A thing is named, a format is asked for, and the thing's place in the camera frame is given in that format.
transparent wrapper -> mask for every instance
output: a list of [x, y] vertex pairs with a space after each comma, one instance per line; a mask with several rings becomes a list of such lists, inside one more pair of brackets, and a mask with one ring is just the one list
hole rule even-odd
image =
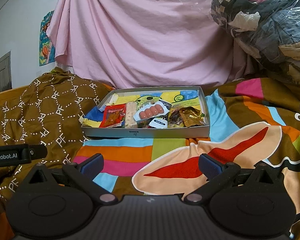
[[272, 77], [300, 85], [300, 0], [212, 0], [210, 13]]

pink sausage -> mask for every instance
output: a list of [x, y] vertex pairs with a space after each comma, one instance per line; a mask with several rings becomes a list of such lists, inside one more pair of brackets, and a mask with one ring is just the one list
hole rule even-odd
[[146, 119], [147, 118], [145, 111], [141, 111], [139, 113], [139, 116], [140, 116], [140, 119]]
[[153, 115], [157, 115], [158, 114], [158, 110], [154, 106], [150, 107], [150, 111], [152, 112]]
[[147, 116], [148, 118], [150, 118], [150, 117], [153, 116], [153, 114], [152, 114], [152, 112], [150, 111], [149, 108], [145, 110], [145, 114], [146, 114], [146, 116]]
[[155, 105], [155, 108], [158, 110], [159, 114], [163, 114], [164, 113], [164, 110], [163, 110], [162, 106], [160, 106], [159, 104]]

multicolored blanket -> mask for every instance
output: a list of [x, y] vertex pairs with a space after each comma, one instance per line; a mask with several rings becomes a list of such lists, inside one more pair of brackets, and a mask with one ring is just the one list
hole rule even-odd
[[202, 153], [242, 168], [264, 161], [284, 174], [297, 210], [291, 232], [299, 240], [300, 88], [261, 78], [232, 82], [205, 94], [210, 138], [89, 140], [74, 161], [101, 153], [105, 165], [94, 181], [118, 198], [192, 192], [207, 183], [198, 168]]

door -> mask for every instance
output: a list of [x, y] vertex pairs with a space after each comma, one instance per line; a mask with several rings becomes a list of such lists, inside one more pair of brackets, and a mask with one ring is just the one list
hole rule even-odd
[[0, 58], [0, 92], [12, 89], [10, 52]]

wooden headboard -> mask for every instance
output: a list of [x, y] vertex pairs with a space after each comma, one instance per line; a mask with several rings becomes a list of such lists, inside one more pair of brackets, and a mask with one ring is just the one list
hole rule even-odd
[[28, 86], [10, 89], [0, 92], [0, 106], [2, 106], [8, 100], [20, 97]]

